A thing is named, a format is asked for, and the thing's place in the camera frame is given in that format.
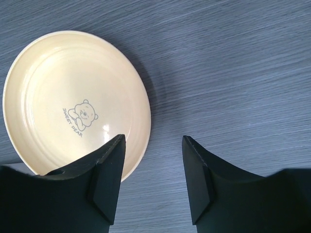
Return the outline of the cream bear plate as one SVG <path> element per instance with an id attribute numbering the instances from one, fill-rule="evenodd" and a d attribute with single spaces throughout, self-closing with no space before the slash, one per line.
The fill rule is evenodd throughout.
<path id="1" fill-rule="evenodd" d="M 15 151 L 36 175 L 123 134 L 127 179 L 151 134 L 151 107 L 137 70 L 112 44 L 79 31 L 46 34 L 18 54 L 7 73 L 2 110 Z"/>

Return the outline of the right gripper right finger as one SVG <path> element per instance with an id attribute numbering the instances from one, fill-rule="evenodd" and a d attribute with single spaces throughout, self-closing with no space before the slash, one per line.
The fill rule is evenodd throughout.
<path id="1" fill-rule="evenodd" d="M 190 136 L 183 137 L 182 155 L 191 219 L 199 233 L 310 232 L 310 169 L 287 168 L 262 177 Z"/>

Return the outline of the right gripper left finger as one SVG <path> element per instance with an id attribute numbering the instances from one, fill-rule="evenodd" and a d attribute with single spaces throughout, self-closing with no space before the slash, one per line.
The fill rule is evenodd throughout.
<path id="1" fill-rule="evenodd" d="M 125 136 L 119 134 L 46 175 L 1 166 L 1 232 L 108 232 L 115 219 L 125 150 Z"/>

